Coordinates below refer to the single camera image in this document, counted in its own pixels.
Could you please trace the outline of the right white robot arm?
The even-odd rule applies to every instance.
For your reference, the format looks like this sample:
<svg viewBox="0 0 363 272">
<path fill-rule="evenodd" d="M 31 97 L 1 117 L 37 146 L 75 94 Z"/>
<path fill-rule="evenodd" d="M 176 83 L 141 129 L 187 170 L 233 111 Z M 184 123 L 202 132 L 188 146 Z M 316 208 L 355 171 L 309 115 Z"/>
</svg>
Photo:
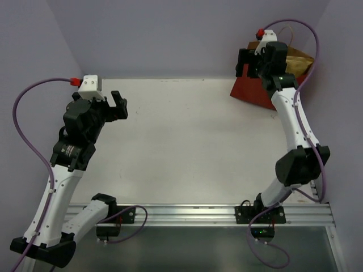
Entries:
<svg viewBox="0 0 363 272">
<path fill-rule="evenodd" d="M 258 222 L 266 222 L 273 215 L 273 208 L 282 204 L 293 191 L 301 186 L 322 179 L 325 190 L 325 164 L 330 158 L 330 148 L 320 144 L 312 132 L 300 101 L 298 83 L 294 74 L 287 72 L 288 46 L 283 42 L 270 41 L 261 49 L 240 49 L 236 65 L 236 76 L 260 78 L 280 118 L 285 133 L 287 152 L 275 164 L 276 177 L 265 191 L 261 192 L 252 210 Z"/>
</svg>

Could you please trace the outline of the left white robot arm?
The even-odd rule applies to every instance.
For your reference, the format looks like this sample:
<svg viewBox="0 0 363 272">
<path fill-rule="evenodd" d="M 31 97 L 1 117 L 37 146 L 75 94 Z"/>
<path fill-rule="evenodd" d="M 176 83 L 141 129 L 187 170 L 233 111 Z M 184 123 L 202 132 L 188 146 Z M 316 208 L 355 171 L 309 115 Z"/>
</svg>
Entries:
<svg viewBox="0 0 363 272">
<path fill-rule="evenodd" d="M 64 221 L 73 193 L 96 151 L 95 143 L 104 124 L 128 117 L 127 100 L 119 91 L 112 91 L 111 95 L 114 107 L 107 98 L 87 100 L 73 93 L 47 164 L 50 175 L 39 208 L 25 234 L 12 240 L 11 251 L 64 268 L 73 258 L 79 240 L 95 224 L 117 218 L 116 198 L 98 193 L 72 220 Z"/>
</svg>

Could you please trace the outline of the red brown paper bag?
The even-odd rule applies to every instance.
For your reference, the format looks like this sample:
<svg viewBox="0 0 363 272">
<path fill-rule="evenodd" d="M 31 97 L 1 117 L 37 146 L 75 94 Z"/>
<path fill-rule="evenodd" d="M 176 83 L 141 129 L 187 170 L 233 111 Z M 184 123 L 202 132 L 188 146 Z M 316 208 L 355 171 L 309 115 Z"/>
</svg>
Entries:
<svg viewBox="0 0 363 272">
<path fill-rule="evenodd" d="M 258 43 L 256 38 L 255 41 L 248 44 L 247 48 L 242 48 L 250 51 L 250 62 L 256 61 L 254 52 Z M 276 108 L 272 102 L 274 95 L 284 91 L 294 95 L 312 68 L 314 58 L 293 48 L 290 44 L 286 45 L 288 46 L 288 54 L 286 57 L 287 67 L 284 80 L 249 78 L 247 76 L 248 64 L 245 64 L 243 75 L 236 77 L 230 96 L 253 105 L 275 110 Z"/>
</svg>

